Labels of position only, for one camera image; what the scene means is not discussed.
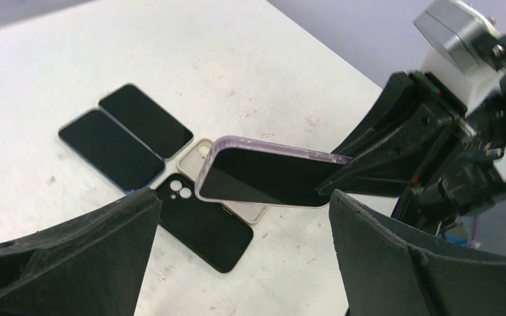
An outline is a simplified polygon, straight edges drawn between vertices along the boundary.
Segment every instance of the white phone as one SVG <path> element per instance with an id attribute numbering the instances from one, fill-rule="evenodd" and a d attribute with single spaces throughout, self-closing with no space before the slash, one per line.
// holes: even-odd
<path id="1" fill-rule="evenodd" d="M 211 140 L 199 140 L 177 162 L 177 170 L 196 181 L 211 147 Z M 267 209 L 267 205 L 251 203 L 223 201 L 222 204 L 248 224 L 258 223 Z"/>
<path id="2" fill-rule="evenodd" d="M 295 207 L 329 203 L 317 186 L 351 160 L 237 136 L 218 139 L 205 159 L 195 181 L 199 199 Z"/>

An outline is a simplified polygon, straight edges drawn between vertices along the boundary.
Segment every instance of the white table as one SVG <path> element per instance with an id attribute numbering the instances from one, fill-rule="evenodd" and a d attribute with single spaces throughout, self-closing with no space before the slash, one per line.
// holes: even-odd
<path id="1" fill-rule="evenodd" d="M 57 130 L 127 82 L 196 139 L 233 134 L 320 151 L 380 92 L 262 0 L 100 0 L 2 28 L 0 242 L 123 196 Z M 174 170 L 172 161 L 165 175 Z M 395 203 L 361 200 L 386 214 Z M 254 231 L 222 275 L 158 228 L 136 314 L 344 314 L 327 209 L 273 208 Z"/>

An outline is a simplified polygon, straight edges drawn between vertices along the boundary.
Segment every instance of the screw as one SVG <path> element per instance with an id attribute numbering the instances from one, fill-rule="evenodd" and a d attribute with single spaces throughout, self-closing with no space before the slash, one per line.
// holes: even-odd
<path id="1" fill-rule="evenodd" d="M 492 53 L 496 57 L 501 56 L 501 54 L 503 54 L 503 52 L 505 52 L 505 48 L 503 48 L 503 46 L 501 46 L 500 44 L 497 44 L 492 49 Z"/>

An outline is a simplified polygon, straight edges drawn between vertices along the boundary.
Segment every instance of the black phone case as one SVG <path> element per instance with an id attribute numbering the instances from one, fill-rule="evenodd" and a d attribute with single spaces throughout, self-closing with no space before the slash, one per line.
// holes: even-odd
<path id="1" fill-rule="evenodd" d="M 173 180 L 191 189 L 192 195 L 182 198 L 170 188 Z M 160 226 L 216 271 L 231 271 L 253 239 L 251 227 L 222 204 L 199 200 L 194 193 L 194 182 L 182 174 L 168 176 L 156 192 L 163 200 Z"/>

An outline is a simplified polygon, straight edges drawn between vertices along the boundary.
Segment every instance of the black phone screen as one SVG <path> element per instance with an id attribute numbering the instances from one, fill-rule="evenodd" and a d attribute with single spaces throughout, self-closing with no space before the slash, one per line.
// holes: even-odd
<path id="1" fill-rule="evenodd" d="M 199 195 L 276 205 L 319 207 L 329 202 L 315 189 L 343 165 L 242 148 L 221 150 Z"/>
<path id="2" fill-rule="evenodd" d="M 182 174 L 168 176 L 156 192 L 163 200 L 160 226 L 220 273 L 233 269 L 253 239 L 251 227 L 222 204 L 197 199 Z"/>
<path id="3" fill-rule="evenodd" d="M 91 110 L 59 131 L 83 158 L 130 192 L 147 186 L 165 163 L 99 110 Z"/>
<path id="4" fill-rule="evenodd" d="M 164 159 L 193 139 L 187 127 L 132 84 L 104 97 L 99 106 Z"/>

